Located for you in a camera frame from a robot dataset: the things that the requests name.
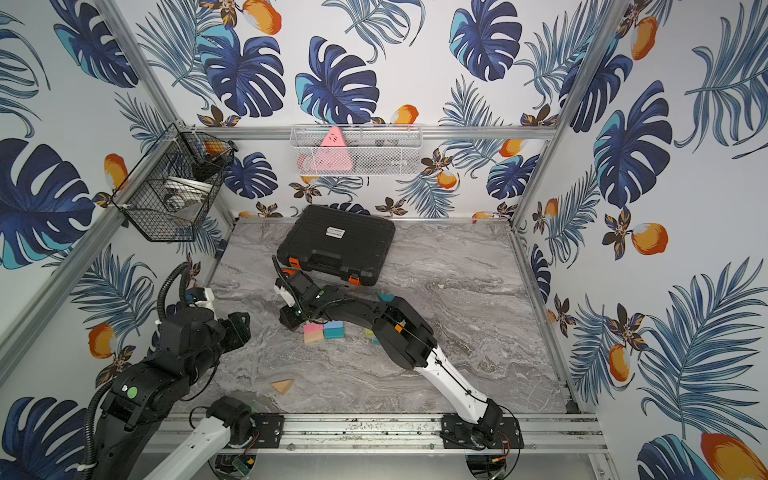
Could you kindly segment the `pink block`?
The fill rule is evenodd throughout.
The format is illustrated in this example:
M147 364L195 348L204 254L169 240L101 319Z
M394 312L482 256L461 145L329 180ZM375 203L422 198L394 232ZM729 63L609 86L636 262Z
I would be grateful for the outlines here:
M324 326L322 324L307 323L303 326L303 331L305 334L314 334L322 332L323 330Z

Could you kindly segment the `teal rectangular block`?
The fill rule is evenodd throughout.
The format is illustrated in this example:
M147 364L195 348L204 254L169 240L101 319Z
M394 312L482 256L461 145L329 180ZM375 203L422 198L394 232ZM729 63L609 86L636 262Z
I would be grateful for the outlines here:
M343 328L324 329L323 333L326 340L341 339L345 336L345 330Z

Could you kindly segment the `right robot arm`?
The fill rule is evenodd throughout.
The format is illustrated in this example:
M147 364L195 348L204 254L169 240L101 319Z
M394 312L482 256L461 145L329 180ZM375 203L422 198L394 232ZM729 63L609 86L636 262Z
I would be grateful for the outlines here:
M373 332L396 365L427 379L451 404L463 422L462 434L444 433L448 443L490 449L500 440L503 411L497 402L474 388L452 365L428 322L405 299L369 300L333 285L321 287L305 272L277 269L275 291L285 301L280 323L294 330L304 324L340 321Z

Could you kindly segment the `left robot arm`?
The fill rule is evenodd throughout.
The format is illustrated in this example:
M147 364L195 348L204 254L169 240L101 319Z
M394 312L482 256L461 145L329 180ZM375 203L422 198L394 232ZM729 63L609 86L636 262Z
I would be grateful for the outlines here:
M251 339L250 316L218 319L202 289L185 289L190 266L181 263L157 297L158 343L140 363L99 387L84 421L84 459L78 479L126 479L141 452L174 405L221 357Z

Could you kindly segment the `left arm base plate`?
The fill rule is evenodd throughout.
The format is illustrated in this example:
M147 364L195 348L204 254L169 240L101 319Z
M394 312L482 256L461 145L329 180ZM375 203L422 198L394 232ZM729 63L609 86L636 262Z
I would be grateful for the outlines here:
M255 413L243 401L224 396L206 409L206 416L221 420L230 430L229 445L233 448L277 449L280 446L283 415Z

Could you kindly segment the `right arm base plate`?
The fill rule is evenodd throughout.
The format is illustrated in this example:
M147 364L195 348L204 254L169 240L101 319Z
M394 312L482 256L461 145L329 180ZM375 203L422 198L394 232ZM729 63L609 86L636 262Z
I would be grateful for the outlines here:
M522 429L514 416L503 416L496 426L490 427L467 422L457 414L445 414L440 424L438 434L446 449L480 451L524 447Z

